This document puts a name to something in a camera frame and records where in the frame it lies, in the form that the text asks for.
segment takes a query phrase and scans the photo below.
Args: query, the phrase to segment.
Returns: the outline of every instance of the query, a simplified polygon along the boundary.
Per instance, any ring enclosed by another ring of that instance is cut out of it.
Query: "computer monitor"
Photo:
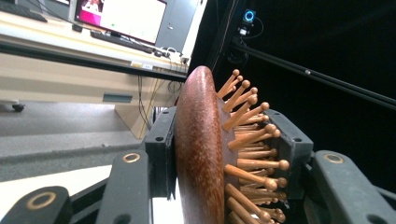
[[[74,21],[155,44],[166,3],[159,0],[76,0]]]

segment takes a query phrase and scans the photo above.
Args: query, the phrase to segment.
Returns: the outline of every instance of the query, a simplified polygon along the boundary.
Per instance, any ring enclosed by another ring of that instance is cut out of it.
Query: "desk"
[[[78,33],[71,23],[46,18],[47,23],[0,12],[1,98],[115,104],[142,138],[146,126],[139,114],[138,76],[149,114],[154,106],[173,104],[178,89],[170,92],[168,86],[185,80],[188,65],[94,39],[87,29]],[[111,102],[109,94],[133,100]]]

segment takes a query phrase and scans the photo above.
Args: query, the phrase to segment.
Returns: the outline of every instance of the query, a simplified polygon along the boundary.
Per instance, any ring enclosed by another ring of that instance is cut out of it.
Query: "black metal rod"
[[[119,65],[110,62],[104,62],[99,60],[94,60],[90,58],[85,58],[81,56],[69,55],[65,53],[50,51],[47,49],[33,48],[28,46],[21,46],[17,44],[12,44],[4,41],[0,41],[0,52],[6,54],[13,54],[23,57],[36,58],[56,63],[68,63],[78,66],[98,68],[107,71],[121,72],[129,75],[141,76],[141,77],[155,77],[160,79],[166,79],[177,82],[186,81],[186,76],[156,72],[146,69],[134,68],[126,65]]]
[[[279,59],[277,57],[274,57],[272,55],[269,55],[267,53],[258,51],[256,49],[252,49],[243,45],[240,45],[236,42],[232,43],[232,47],[234,49],[238,49],[240,51],[243,51],[249,55],[252,55],[254,57],[257,57],[259,59],[262,59],[264,61],[267,61],[268,63],[272,63],[275,65],[278,65],[282,68],[288,69],[292,72],[298,73],[300,75],[303,75],[305,77],[312,78],[316,81],[319,81],[321,83],[324,83],[328,86],[332,86],[338,90],[348,92],[350,94],[353,94],[355,96],[358,96],[364,100],[370,101],[372,103],[376,103],[378,105],[382,105],[384,107],[387,107],[392,110],[396,110],[396,100],[389,98],[387,96],[378,94],[373,91],[367,91],[366,89],[357,87],[355,85],[352,85],[350,83],[341,81],[339,79],[336,79],[334,77],[329,77],[327,75],[321,74],[319,72],[316,72],[312,69],[302,67],[298,64],[291,63],[288,61],[285,61],[283,59]]]

